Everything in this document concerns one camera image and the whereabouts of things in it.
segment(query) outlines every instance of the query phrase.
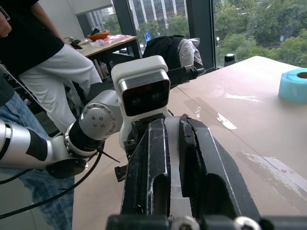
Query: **glass window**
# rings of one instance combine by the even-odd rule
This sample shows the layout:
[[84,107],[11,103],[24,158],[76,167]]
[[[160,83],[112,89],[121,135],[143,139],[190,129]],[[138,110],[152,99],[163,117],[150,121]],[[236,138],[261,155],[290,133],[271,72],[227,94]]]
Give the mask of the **glass window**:
[[120,26],[114,7],[92,11],[86,14],[92,30],[98,28],[101,31],[109,30],[110,35],[121,34]]
[[189,38],[186,0],[129,0],[141,49],[146,41],[164,35]]
[[306,0],[213,0],[217,66],[253,56],[307,66]]

